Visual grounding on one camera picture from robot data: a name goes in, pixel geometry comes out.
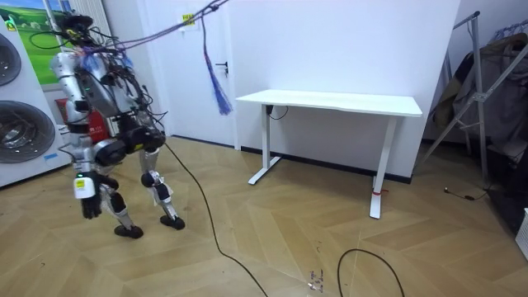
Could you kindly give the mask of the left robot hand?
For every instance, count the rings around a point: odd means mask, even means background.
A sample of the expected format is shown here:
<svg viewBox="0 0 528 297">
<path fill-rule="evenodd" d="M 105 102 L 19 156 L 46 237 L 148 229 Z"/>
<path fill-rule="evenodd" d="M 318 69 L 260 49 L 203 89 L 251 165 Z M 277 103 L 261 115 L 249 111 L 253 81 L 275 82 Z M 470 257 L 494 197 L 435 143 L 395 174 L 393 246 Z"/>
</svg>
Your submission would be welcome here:
<svg viewBox="0 0 528 297">
<path fill-rule="evenodd" d="M 100 184 L 95 171 L 78 172 L 73 180 L 73 194 L 81 202 L 85 219 L 94 219 L 101 214 Z"/>
</svg>

